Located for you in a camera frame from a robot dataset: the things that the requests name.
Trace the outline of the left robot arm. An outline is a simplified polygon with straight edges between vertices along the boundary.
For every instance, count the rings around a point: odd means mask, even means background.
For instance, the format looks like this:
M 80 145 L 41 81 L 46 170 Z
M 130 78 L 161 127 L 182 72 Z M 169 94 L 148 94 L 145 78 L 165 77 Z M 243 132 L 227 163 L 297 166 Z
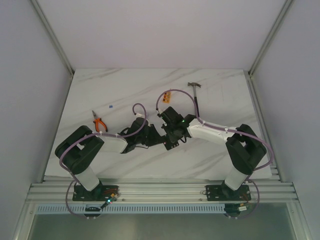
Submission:
M 68 138 L 66 138 L 55 149 L 55 155 L 62 159 L 61 163 L 77 179 L 77 185 L 74 186 L 73 199 L 75 201 L 102 201 L 105 199 L 106 187 L 101 183 L 91 168 L 91 163 L 105 146 L 107 151 L 120 154 L 127 154 L 133 151 L 138 145 L 152 147 L 164 144 L 166 136 L 161 136 L 153 124 L 145 121 L 142 117 L 137 117 L 130 127 L 123 129 L 118 133 L 125 138 L 116 138 L 107 136 L 101 139 L 99 136 L 91 136 L 78 144 L 69 148 L 76 141 L 92 134 L 93 132 L 86 125 L 80 126 Z

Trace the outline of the black fuse box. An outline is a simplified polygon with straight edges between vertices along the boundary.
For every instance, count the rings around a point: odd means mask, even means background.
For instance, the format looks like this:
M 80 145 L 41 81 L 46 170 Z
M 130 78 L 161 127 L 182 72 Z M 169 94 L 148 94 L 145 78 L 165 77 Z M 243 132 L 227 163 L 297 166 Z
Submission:
M 179 146 L 178 141 L 171 141 L 170 138 L 167 135 L 164 136 L 163 139 L 164 139 L 163 144 L 164 144 L 164 146 L 165 146 L 167 151 L 169 151 L 171 149 L 174 149 L 174 148 Z

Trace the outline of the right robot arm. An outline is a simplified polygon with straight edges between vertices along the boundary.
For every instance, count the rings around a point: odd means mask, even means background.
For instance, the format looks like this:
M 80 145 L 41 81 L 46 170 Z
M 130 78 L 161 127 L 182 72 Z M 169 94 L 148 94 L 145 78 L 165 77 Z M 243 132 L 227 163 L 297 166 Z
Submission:
M 208 142 L 225 145 L 232 168 L 215 189 L 208 190 L 207 195 L 217 201 L 240 201 L 242 195 L 249 191 L 243 183 L 252 175 L 255 168 L 267 153 L 267 149 L 258 140 L 250 126 L 242 124 L 238 128 L 227 128 L 220 125 L 209 127 L 207 123 L 198 120 L 196 115 L 183 117 L 171 106 L 163 112 L 158 112 L 163 120 L 162 128 L 166 132 L 166 143 L 175 144 L 187 138 L 202 139 Z

